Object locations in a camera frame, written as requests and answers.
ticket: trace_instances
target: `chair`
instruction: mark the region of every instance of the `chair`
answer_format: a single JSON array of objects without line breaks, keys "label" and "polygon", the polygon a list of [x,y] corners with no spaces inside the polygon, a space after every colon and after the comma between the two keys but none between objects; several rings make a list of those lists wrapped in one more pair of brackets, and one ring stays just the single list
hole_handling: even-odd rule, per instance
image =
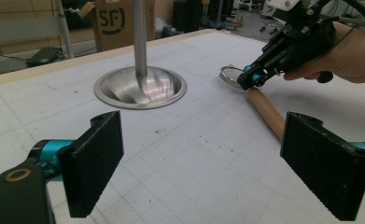
[{"label": "chair", "polygon": [[63,35],[68,57],[75,58],[61,0],[56,0],[58,17],[0,20],[0,42]]}]

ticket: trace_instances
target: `white table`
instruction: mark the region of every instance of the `white table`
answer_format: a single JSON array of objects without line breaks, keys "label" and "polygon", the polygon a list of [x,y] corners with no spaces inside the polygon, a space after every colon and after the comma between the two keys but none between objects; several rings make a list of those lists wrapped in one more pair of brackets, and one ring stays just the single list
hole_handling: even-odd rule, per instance
[{"label": "white table", "polygon": [[[280,142],[243,91],[218,78],[253,62],[264,44],[201,31],[149,43],[148,65],[188,82],[166,107],[120,109],[123,157],[92,214],[69,217],[63,184],[48,183],[58,223],[339,223],[279,156]],[[94,82],[134,65],[132,48],[45,65],[0,78],[0,173],[42,139],[76,139],[89,120],[117,110]],[[279,109],[324,121],[347,141],[365,141],[365,84],[271,78],[261,90]],[[365,197],[356,223],[365,223]]]}]

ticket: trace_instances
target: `laboratory floor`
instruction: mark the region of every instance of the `laboratory floor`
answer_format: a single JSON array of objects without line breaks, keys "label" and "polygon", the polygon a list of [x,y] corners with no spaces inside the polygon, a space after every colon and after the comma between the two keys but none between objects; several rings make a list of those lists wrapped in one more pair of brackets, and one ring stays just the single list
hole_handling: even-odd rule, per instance
[{"label": "laboratory floor", "polygon": [[[235,24],[226,22],[225,32],[241,35],[252,39],[257,39],[263,42],[268,42],[268,40],[273,36],[271,34],[273,27],[266,25],[266,29],[263,32],[260,31],[260,28],[263,26],[265,22],[272,22],[272,20],[263,18],[260,13],[261,12],[258,9],[254,9],[253,11],[248,11],[246,9],[237,10],[237,15],[239,15],[240,18],[244,20],[243,25],[236,26]],[[92,46],[90,45],[87,46],[87,49],[84,49],[82,51],[85,51],[86,54],[95,52],[95,50],[92,50]],[[27,67],[25,64],[26,61],[30,58],[30,55],[33,56],[34,54],[35,54],[34,51],[26,52],[24,54],[15,54],[8,56],[3,56],[0,53],[0,75],[4,73],[25,69]]]}]

